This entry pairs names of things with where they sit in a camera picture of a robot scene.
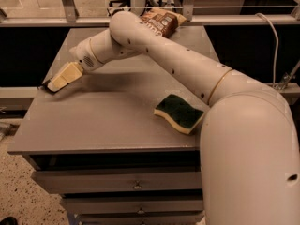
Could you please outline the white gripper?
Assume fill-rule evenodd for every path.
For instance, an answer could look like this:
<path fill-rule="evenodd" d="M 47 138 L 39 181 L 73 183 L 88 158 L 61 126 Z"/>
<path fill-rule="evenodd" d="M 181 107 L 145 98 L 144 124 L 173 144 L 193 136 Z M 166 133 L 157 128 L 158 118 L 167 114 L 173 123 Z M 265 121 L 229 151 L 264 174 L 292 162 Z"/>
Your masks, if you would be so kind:
<path fill-rule="evenodd" d="M 78 63 L 65 63 L 59 71 L 49 79 L 46 87 L 50 91 L 57 92 L 68 84 L 78 80 L 83 75 L 83 70 L 94 71 L 103 66 L 94 56 L 90 41 L 91 39 L 87 38 L 69 50 Z"/>

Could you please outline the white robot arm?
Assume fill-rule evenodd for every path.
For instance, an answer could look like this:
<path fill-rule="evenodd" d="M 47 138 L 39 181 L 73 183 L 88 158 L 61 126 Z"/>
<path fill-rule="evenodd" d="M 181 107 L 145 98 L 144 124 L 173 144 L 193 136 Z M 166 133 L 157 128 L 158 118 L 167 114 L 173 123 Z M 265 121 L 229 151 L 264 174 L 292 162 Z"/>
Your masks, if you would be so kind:
<path fill-rule="evenodd" d="M 209 106 L 201 130 L 206 225 L 300 225 L 300 156 L 292 112 L 272 87 L 181 46 L 120 11 L 75 48 L 58 91 L 83 72 L 144 53 Z"/>

